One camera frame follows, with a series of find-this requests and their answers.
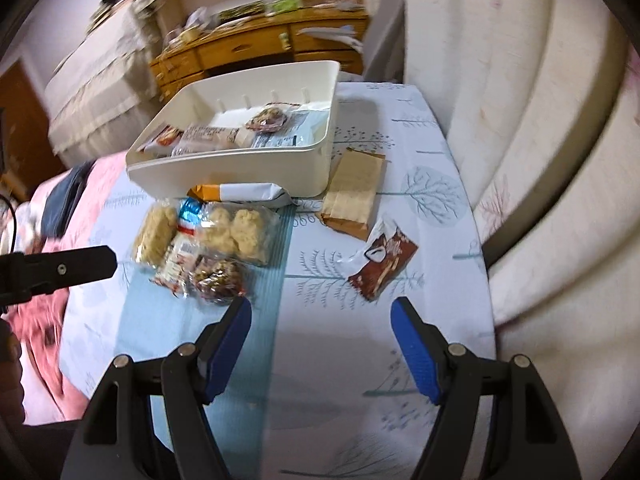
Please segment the clear pack yellow puffed snacks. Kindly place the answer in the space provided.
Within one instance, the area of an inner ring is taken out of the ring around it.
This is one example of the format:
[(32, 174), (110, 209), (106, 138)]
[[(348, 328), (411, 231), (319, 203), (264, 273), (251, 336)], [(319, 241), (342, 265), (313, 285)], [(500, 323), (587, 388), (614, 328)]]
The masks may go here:
[(178, 210), (175, 202), (160, 200), (146, 213), (134, 239), (132, 258), (137, 264), (157, 268), (177, 231)]

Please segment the blue white red snack packet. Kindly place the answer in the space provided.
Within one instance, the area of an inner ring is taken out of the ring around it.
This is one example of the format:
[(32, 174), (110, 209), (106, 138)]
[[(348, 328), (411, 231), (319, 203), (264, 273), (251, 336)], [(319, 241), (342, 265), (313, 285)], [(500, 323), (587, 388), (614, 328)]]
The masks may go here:
[(200, 226), (203, 203), (196, 198), (185, 198), (178, 209), (175, 234), (168, 244), (162, 263), (152, 278), (176, 297), (188, 296), (188, 278), (201, 253), (195, 237)]

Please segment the red clear dark snack packet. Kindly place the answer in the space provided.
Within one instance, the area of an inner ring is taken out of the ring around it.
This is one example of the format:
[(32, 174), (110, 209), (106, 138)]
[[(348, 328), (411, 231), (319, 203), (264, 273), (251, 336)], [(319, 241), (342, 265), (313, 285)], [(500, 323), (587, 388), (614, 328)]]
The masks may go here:
[(246, 271), (241, 263), (217, 256), (201, 255), (189, 272), (190, 291), (203, 301), (214, 304), (230, 304), (239, 296), (245, 296)]

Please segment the red white triangular snack bag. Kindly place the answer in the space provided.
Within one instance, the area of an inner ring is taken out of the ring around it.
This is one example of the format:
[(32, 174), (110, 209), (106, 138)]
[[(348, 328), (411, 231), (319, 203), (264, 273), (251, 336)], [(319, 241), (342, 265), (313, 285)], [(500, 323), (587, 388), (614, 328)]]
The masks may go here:
[(183, 136), (183, 131), (177, 127), (160, 124), (152, 133), (149, 140), (146, 140), (138, 153), (147, 154), (154, 158), (170, 156), (174, 148), (179, 144)]

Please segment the clear pack of brown cakes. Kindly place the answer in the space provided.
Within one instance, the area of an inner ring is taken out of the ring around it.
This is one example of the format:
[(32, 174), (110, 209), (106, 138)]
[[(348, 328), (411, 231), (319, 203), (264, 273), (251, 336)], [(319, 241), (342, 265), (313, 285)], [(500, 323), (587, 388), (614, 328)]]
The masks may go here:
[(179, 144), (171, 155), (200, 154), (236, 148), (250, 148), (256, 132), (247, 128), (209, 127), (192, 125), (184, 130)]

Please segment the clear pack pale cookies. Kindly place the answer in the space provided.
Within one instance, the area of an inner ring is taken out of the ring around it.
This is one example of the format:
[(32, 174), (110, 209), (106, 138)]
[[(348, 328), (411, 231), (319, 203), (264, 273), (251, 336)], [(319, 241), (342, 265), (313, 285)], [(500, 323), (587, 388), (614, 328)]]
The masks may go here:
[(195, 236), (216, 255), (268, 266), (280, 216), (263, 206), (206, 203)]

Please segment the brown chocolate wafer packet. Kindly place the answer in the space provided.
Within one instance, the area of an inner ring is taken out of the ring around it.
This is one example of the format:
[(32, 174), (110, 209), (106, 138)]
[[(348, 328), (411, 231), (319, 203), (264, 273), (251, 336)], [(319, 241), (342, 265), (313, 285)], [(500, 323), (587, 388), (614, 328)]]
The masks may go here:
[(378, 299), (386, 285), (404, 270), (419, 246), (388, 214), (382, 214), (362, 247), (337, 267), (365, 300)]

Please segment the orange white snack packet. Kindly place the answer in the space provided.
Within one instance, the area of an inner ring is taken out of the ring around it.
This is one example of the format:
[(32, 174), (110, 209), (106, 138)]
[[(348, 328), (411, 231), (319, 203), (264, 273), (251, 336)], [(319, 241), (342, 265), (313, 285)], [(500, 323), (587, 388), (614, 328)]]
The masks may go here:
[(186, 195), (202, 202), (247, 204), (271, 209), (293, 203), (290, 194), (274, 183), (199, 184), (190, 188)]

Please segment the tan soda cracker pack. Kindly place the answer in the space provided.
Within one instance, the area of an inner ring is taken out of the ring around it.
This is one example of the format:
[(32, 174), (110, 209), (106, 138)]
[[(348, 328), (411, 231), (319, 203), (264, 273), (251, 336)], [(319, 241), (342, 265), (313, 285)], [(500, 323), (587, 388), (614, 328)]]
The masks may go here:
[(328, 228), (366, 240), (385, 156), (348, 148), (337, 164), (318, 213)]

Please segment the clear pack mixed nuts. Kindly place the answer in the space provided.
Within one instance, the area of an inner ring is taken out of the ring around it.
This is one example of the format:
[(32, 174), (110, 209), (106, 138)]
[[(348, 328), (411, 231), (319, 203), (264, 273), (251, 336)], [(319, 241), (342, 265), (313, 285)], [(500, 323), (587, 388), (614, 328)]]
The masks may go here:
[(245, 128), (257, 133), (278, 132), (288, 121), (288, 108), (284, 105), (269, 105), (254, 115)]

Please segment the white blue snack bag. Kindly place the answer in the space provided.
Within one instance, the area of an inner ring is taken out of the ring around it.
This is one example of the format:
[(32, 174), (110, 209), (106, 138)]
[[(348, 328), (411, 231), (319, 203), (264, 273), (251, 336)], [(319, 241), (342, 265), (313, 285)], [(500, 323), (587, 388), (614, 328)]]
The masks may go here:
[(329, 109), (294, 103), (269, 103), (288, 108), (288, 121), (275, 133), (257, 133), (252, 148), (301, 148), (314, 144), (317, 132), (326, 128)]

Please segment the lace covered cabinet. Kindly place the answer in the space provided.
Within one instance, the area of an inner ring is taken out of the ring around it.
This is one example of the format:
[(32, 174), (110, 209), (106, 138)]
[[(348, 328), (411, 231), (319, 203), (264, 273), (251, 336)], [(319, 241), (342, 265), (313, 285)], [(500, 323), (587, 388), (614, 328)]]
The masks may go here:
[(125, 6), (61, 62), (44, 97), (49, 143), (66, 167), (130, 148), (160, 110), (150, 69), (160, 50), (156, 19)]

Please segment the blue patterned tablecloth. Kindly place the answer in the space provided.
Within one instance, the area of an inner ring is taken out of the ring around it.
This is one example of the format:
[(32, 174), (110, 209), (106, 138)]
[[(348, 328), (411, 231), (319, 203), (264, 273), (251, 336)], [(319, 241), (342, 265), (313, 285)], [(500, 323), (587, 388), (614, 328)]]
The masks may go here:
[(390, 324), (394, 300), (478, 356), (495, 355), (488, 278), (454, 158), (420, 90), (233, 74), (192, 84), (124, 157), (89, 237), (107, 280), (70, 290), (60, 367), (93, 394), (115, 356), (163, 358), (224, 306), (154, 281), (134, 258), (150, 208), (206, 182), (274, 182), (292, 196), (269, 261), (245, 282), (252, 322), (228, 386), (205, 410), (235, 479), (405, 479), (437, 415)]

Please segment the wooden desk with drawers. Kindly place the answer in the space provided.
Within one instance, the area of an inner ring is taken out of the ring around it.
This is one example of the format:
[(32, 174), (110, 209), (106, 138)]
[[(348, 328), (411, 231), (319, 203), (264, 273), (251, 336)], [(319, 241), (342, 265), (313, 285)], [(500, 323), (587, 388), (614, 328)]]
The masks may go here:
[(369, 25), (363, 11), (303, 9), (273, 18), (252, 18), (169, 50), (150, 63), (166, 103), (191, 82), (247, 68), (305, 61), (336, 61), (346, 72), (360, 74), (362, 57), (337, 41), (318, 39), (306, 28), (344, 28), (361, 40)]

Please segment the grey office chair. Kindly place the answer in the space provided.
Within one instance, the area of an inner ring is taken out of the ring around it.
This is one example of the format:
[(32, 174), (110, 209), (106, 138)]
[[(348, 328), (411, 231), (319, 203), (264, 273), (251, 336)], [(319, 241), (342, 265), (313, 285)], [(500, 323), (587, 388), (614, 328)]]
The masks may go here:
[(314, 38), (344, 44), (348, 53), (355, 53), (362, 64), (356, 74), (350, 68), (342, 68), (338, 80), (341, 82), (393, 82), (404, 81), (406, 42), (406, 0), (381, 0), (378, 10), (363, 34), (342, 27), (304, 27), (295, 33), (295, 38)]

